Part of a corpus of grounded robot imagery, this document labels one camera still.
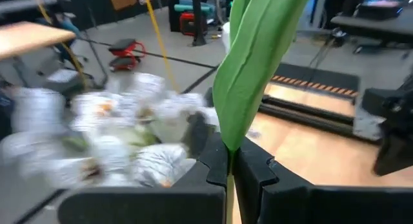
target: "wheel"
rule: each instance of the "wheel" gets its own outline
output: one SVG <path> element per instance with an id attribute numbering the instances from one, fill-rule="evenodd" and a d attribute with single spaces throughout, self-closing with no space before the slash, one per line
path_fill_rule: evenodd
<path id="1" fill-rule="evenodd" d="M 362 49 L 363 49 L 362 46 L 357 47 L 357 48 L 353 51 L 353 54 L 358 54 L 358 53 L 360 53 Z"/>

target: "wooden table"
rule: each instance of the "wooden table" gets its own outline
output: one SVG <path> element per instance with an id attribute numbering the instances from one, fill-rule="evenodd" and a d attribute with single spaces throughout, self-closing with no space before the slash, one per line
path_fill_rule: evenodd
<path id="1" fill-rule="evenodd" d="M 29 69 L 19 55 L 75 37 L 76 35 L 68 30 L 29 22 L 2 26 L 0 27 L 0 60 L 11 57 L 14 60 L 13 66 L 23 82 L 23 86 L 28 87 L 24 73 Z"/>
<path id="2" fill-rule="evenodd" d="M 322 96 L 279 85 L 265 93 L 276 98 L 353 116 L 349 100 Z M 251 126 L 260 136 L 251 140 L 292 172 L 316 185 L 413 187 L 413 167 L 377 177 L 372 166 L 378 147 L 258 113 Z M 241 223 L 238 206 L 234 223 Z"/>

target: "yellow cord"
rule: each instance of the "yellow cord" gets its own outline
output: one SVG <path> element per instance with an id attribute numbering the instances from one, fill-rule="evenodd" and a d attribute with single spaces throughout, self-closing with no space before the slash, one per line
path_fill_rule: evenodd
<path id="1" fill-rule="evenodd" d="M 165 50 L 165 47 L 164 47 L 163 42 L 162 42 L 161 32 L 159 31 L 159 27 L 157 25 L 155 14 L 154 14 L 154 9 L 152 8 L 152 4 L 150 3 L 150 0 L 146 0 L 146 5 L 148 7 L 150 19 L 152 20 L 152 24 L 153 24 L 155 32 L 156 32 L 159 47 L 161 48 L 161 53 L 162 53 L 163 61 L 165 63 L 166 73 L 167 73 L 168 78 L 169 78 L 169 80 L 172 84 L 172 88 L 175 90 L 175 92 L 180 93 L 179 87 L 178 87 L 178 85 L 176 83 L 176 80 L 174 78 L 174 74 L 172 73 L 172 70 L 170 68 L 168 58 L 166 57 L 166 50 Z"/>
<path id="2" fill-rule="evenodd" d="M 43 7 L 43 5 L 41 4 L 40 0 L 36 0 L 36 1 L 37 1 L 37 5 L 38 5 L 38 7 L 40 9 L 40 12 L 42 13 L 43 17 L 46 19 L 46 21 L 48 23 L 50 23 L 52 25 L 52 19 L 47 15 L 46 10 Z M 77 60 L 75 54 L 73 53 L 73 51 L 69 47 L 66 46 L 66 44 L 64 44 L 64 43 L 60 43 L 60 44 L 62 44 L 62 46 L 65 48 L 65 50 L 69 53 L 70 57 L 72 58 L 72 61 L 75 64 L 74 66 L 75 66 L 77 72 L 79 72 L 80 78 L 82 80 L 83 88 L 84 88 L 84 90 L 87 90 L 88 84 L 86 82 L 86 76 L 83 73 L 83 69 L 80 66 L 79 61 Z"/>

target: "green leaf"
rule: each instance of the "green leaf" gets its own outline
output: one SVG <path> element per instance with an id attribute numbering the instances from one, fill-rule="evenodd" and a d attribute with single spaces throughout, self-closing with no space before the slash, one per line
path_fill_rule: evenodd
<path id="1" fill-rule="evenodd" d="M 231 153 L 254 120 L 265 86 L 295 36 L 306 1 L 250 0 L 243 14 L 213 86 L 221 137 Z"/>
<path id="2" fill-rule="evenodd" d="M 250 0 L 234 0 L 233 2 L 230 13 L 230 29 L 233 30 L 230 32 L 230 46 L 232 46 L 237 36 L 239 25 L 249 3 Z"/>

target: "red rolling stool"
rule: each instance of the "red rolling stool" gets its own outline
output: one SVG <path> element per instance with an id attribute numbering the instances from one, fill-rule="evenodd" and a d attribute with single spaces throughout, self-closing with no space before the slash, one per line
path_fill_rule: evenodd
<path id="1" fill-rule="evenodd" d="M 137 45 L 142 47 L 143 55 L 141 56 L 135 56 L 132 53 Z M 135 39 L 119 40 L 109 48 L 109 51 L 114 56 L 117 56 L 109 63 L 110 70 L 113 72 L 117 70 L 132 70 L 141 62 L 141 58 L 146 55 L 145 46 Z"/>

